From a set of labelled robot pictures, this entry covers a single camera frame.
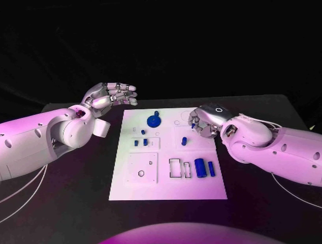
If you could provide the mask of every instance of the robotic hand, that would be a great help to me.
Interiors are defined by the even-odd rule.
[[[199,135],[219,134],[230,156],[283,178],[322,187],[322,135],[238,114],[218,105],[202,105],[189,113],[188,124]]]
[[[18,177],[81,147],[91,134],[104,137],[109,123],[97,119],[113,105],[136,105],[135,87],[99,83],[81,103],[0,124],[0,181]]]

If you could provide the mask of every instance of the black curtain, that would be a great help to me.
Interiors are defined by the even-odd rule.
[[[173,1],[0,5],[0,123],[79,102],[99,82],[135,85],[143,100],[284,94],[319,125],[322,11]]]

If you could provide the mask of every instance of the cable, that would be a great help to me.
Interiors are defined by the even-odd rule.
[[[34,194],[35,194],[35,192],[37,192],[37,190],[38,190],[38,187],[40,187],[40,185],[41,185],[44,176],[45,176],[45,169],[47,169],[47,165],[44,166],[44,173],[43,173],[43,176],[41,176],[41,180],[40,180],[40,182],[38,182],[38,185],[37,185],[37,187],[35,187],[35,190],[34,190],[34,192],[33,192],[30,198],[27,199],[27,201],[24,202],[24,204],[21,205],[21,207],[12,212],[12,214],[11,214],[9,216],[7,216],[7,217],[0,221],[0,223],[1,223],[4,220],[7,220],[7,219],[8,219],[8,218],[18,212],[18,210],[25,206],[27,202],[31,200],[31,198],[33,198],[33,196],[34,196]]]
[[[260,119],[251,118],[251,117],[245,116],[245,115],[244,115],[244,114],[241,114],[241,113],[240,113],[238,115],[244,116],[245,118],[248,118],[248,119],[251,119],[251,120],[255,120],[255,121],[258,121],[258,122],[263,122],[263,123],[266,123],[266,124],[271,125],[273,127],[274,127],[274,126],[277,126],[278,128],[281,127],[278,124],[276,124],[276,123],[273,123],[273,122],[270,122],[270,121],[264,121],[264,120],[260,120]]]
[[[276,183],[278,184],[278,186],[284,189],[284,191],[286,191],[293,197],[296,197],[300,201],[303,201],[303,202],[307,203],[309,205],[322,208],[320,206],[317,206],[317,205],[314,205],[313,203],[310,203],[310,202],[304,201],[303,199],[300,199],[291,192],[289,192],[289,190],[287,190],[287,189],[280,185],[280,183],[277,182],[276,177],[274,177],[273,174],[271,174],[271,176],[273,176],[273,179],[274,179]]]
[[[25,184],[25,186],[15,192],[15,193],[12,193],[7,198],[4,198],[1,201],[0,201],[0,203],[1,202],[4,202],[5,200],[8,200],[27,186],[28,186],[28,184],[34,181],[34,179],[38,177],[38,175],[40,175],[40,173],[41,173],[41,171],[44,170],[44,167],[41,168],[41,170],[38,171],[38,173],[37,173],[37,175],[34,176],[34,178],[33,178],[33,180]]]

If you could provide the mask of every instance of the blue object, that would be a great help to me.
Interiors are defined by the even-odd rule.
[[[196,178],[207,177],[207,169],[205,169],[205,164],[202,159],[195,159],[195,174],[196,174]]]
[[[211,175],[211,177],[214,177],[215,176],[215,174],[214,174],[214,165],[212,165],[211,161],[208,162],[208,169],[209,169],[209,175]]]
[[[186,145],[186,137],[182,137],[182,139],[181,139],[181,145],[182,145],[182,146]]]
[[[148,118],[146,123],[148,123],[148,126],[150,128],[155,128],[155,127],[159,126],[159,124],[161,124],[161,118],[158,116],[158,111],[155,111],[153,115]]]

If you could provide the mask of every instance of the blue battery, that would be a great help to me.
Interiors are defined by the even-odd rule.
[[[205,164],[202,159],[195,159],[195,174],[196,178],[204,178],[207,177],[207,169],[205,169]]]
[[[214,177],[215,176],[215,174],[214,174],[214,165],[212,165],[211,161],[208,162],[208,169],[209,169],[209,175],[211,175],[211,177]]]
[[[181,145],[182,145],[182,146],[186,145],[186,137],[182,137],[182,139],[181,139]]]

